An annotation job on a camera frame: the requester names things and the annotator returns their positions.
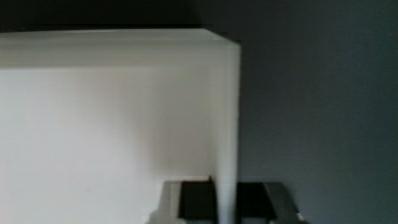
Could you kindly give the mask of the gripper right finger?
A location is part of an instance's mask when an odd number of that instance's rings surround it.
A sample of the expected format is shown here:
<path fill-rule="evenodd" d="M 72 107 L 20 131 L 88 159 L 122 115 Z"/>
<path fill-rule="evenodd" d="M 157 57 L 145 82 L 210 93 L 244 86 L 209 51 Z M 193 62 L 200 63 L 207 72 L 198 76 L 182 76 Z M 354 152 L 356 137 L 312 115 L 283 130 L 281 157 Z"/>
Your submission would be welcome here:
<path fill-rule="evenodd" d="M 237 223 L 306 224 L 292 194 L 281 183 L 239 183 Z"/>

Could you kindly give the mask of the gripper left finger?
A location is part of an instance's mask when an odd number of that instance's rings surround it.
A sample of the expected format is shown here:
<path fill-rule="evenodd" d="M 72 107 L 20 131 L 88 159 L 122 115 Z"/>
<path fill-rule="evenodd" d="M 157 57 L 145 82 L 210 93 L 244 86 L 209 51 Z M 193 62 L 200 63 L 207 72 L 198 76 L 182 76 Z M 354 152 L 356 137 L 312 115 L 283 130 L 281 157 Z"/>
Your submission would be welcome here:
<path fill-rule="evenodd" d="M 216 184 L 168 181 L 146 224 L 216 224 Z"/>

